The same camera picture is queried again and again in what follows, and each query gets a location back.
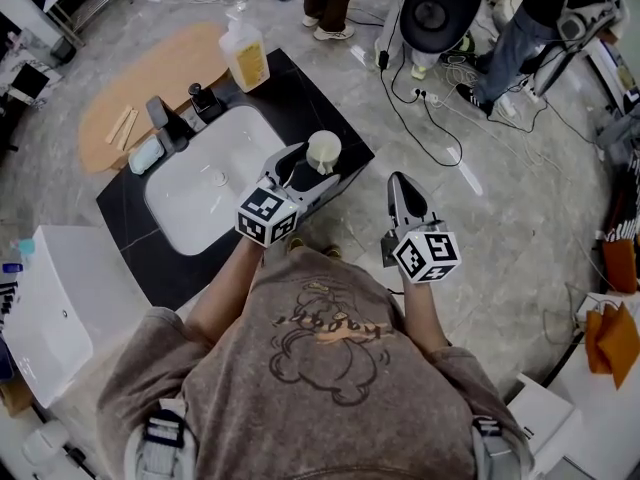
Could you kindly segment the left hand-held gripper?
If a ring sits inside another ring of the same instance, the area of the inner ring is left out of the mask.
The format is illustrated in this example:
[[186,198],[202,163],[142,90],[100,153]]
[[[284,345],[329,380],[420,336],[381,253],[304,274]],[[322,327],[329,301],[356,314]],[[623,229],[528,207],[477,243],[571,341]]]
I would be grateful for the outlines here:
[[235,230],[239,234],[262,247],[273,245],[295,230],[299,210],[308,211],[339,183],[340,175],[333,174],[306,191],[280,187],[289,180],[306,150],[307,143],[299,142],[266,159],[261,179],[248,187],[237,202]]

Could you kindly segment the white cup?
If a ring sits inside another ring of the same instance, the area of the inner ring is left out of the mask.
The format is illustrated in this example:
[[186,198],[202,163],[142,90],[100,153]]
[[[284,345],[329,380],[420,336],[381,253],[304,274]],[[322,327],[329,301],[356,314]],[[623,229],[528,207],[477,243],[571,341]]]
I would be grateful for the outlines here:
[[339,137],[328,130],[312,134],[306,151],[307,163],[320,175],[330,175],[342,151]]

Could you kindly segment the person's right forearm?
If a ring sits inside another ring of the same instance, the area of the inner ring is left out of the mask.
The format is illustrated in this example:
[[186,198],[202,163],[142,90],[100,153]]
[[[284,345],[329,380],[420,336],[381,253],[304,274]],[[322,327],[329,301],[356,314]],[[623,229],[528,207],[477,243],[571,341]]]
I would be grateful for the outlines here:
[[432,354],[450,345],[437,315],[431,286],[413,284],[403,277],[405,330],[423,354]]

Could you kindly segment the person's left forearm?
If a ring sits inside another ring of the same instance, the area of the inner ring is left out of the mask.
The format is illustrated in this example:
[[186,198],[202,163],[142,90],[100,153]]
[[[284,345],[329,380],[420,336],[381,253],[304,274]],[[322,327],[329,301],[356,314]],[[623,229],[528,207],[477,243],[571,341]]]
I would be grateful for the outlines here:
[[240,317],[264,255],[242,238],[186,318],[186,326],[213,345]]

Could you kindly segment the white flat strip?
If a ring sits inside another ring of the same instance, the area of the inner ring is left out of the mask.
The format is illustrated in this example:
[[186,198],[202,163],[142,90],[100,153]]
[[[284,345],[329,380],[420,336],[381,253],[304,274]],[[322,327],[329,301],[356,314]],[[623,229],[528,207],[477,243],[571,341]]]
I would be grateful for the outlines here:
[[482,196],[484,194],[483,187],[480,181],[478,180],[478,178],[475,176],[475,174],[472,172],[472,170],[463,160],[462,153],[457,151],[453,147],[448,147],[447,152],[452,157],[452,160],[454,161],[455,166],[458,168],[462,176],[465,178],[466,182],[471,187],[473,192],[477,196]]

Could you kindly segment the black soap dispenser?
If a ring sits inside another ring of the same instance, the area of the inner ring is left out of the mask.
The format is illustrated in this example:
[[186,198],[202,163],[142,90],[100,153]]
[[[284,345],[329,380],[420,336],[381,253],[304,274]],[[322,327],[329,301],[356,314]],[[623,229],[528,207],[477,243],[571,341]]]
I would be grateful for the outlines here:
[[205,124],[212,123],[225,111],[224,105],[209,87],[193,83],[188,88],[188,94],[196,115]]

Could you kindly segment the black faucet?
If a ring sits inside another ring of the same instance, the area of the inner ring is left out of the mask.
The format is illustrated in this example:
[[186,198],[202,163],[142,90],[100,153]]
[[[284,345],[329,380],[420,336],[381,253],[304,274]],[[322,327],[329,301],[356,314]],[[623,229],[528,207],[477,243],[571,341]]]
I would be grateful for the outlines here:
[[146,103],[146,110],[157,137],[168,155],[184,151],[196,135],[195,130],[159,97]]

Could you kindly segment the light blue soap dish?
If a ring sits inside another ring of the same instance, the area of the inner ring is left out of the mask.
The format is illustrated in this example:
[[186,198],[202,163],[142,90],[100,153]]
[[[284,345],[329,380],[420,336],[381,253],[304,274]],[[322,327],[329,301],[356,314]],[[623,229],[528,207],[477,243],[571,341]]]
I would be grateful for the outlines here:
[[164,147],[156,135],[151,135],[128,157],[129,168],[136,175],[144,174],[165,153]]

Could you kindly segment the light wooden stick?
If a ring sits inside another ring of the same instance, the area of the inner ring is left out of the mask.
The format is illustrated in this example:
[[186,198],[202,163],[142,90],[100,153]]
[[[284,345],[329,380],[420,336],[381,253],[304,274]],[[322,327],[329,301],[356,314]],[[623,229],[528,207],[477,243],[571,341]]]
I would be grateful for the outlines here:
[[109,133],[107,134],[107,136],[105,137],[105,142],[107,144],[112,144],[116,134],[120,131],[120,129],[123,127],[126,119],[129,117],[131,111],[133,110],[133,108],[130,105],[127,105],[125,107],[125,109],[123,110],[123,112],[120,114],[120,116],[116,119],[114,125],[112,126],[111,130],[109,131]]
[[127,118],[125,119],[123,128],[121,130],[121,134],[117,143],[117,149],[119,151],[125,150],[129,136],[131,134],[131,131],[137,119],[137,116],[138,116],[138,111],[136,109],[132,109],[129,112],[129,115],[127,116]]

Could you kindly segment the oval wooden board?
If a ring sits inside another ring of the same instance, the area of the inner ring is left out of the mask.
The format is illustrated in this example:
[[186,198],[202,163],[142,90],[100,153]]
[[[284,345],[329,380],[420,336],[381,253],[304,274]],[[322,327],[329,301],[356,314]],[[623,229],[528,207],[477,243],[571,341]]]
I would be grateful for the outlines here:
[[[119,170],[130,150],[155,132],[146,103],[159,96],[181,112],[189,104],[188,87],[216,84],[227,64],[219,47],[226,28],[214,22],[188,25],[163,39],[107,84],[85,110],[78,128],[79,157],[86,172]],[[124,151],[117,149],[121,130],[112,144],[105,142],[116,119],[130,105],[138,116]]]

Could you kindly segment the orange paper bag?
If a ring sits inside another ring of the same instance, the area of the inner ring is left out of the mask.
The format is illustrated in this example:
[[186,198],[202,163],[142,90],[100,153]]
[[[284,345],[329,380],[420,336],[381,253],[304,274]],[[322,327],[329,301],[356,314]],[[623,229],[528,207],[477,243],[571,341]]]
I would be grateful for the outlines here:
[[627,306],[589,310],[584,345],[590,372],[610,375],[619,390],[640,357],[640,332]]
[[631,239],[605,242],[602,245],[606,277],[617,292],[633,294],[638,290],[636,247]]

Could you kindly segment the person's brown printed shirt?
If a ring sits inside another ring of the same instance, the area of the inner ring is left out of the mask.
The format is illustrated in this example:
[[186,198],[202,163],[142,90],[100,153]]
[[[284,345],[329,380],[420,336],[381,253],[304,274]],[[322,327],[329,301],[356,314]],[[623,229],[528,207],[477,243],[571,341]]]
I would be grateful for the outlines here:
[[357,266],[298,247],[260,263],[217,343],[186,318],[150,310],[98,399],[114,480],[148,474],[146,426],[172,449],[163,400],[184,405],[193,480],[523,480],[532,469],[475,356],[450,342],[423,354],[404,300]]

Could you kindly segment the white cardboard box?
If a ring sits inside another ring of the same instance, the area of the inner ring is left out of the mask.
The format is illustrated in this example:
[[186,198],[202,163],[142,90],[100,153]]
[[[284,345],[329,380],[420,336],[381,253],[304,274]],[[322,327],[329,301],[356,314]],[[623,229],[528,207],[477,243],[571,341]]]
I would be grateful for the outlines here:
[[538,455],[573,415],[575,407],[524,373],[516,379],[521,389],[507,407],[524,432],[531,453]]

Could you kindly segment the black waste bin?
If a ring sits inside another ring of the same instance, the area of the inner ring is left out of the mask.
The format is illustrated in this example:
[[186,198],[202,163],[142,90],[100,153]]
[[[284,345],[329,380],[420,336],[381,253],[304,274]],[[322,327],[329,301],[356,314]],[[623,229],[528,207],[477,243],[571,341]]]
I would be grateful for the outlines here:
[[50,49],[51,56],[62,65],[71,62],[76,53],[76,47],[64,36],[60,37],[55,45]]

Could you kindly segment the white bathtub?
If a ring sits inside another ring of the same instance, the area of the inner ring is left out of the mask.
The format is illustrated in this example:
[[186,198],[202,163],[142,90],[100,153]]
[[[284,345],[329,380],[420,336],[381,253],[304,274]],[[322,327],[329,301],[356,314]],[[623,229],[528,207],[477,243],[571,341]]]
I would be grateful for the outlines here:
[[106,229],[41,225],[32,240],[2,334],[48,408],[133,332],[150,304]]

